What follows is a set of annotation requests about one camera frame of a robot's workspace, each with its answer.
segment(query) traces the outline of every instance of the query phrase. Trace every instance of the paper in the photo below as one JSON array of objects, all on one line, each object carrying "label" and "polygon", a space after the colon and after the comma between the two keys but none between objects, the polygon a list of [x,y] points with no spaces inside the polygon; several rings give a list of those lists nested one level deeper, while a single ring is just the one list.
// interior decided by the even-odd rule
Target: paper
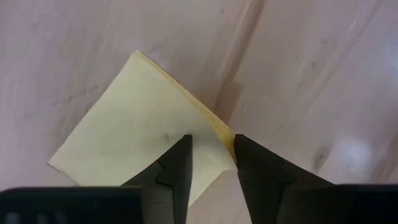
[{"label": "paper", "polygon": [[192,134],[190,205],[224,170],[236,170],[215,124],[161,72],[134,52],[49,164],[79,185],[121,185]]}]

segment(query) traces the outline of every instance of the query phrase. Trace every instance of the light wooden floor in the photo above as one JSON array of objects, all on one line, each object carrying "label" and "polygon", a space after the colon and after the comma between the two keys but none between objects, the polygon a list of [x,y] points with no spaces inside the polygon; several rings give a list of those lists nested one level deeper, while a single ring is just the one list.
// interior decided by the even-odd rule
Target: light wooden floor
[{"label": "light wooden floor", "polygon": [[[46,162],[133,50],[304,169],[398,182],[397,24],[396,0],[3,0],[0,189],[73,184]],[[249,222],[236,175],[192,205],[203,217]]]}]

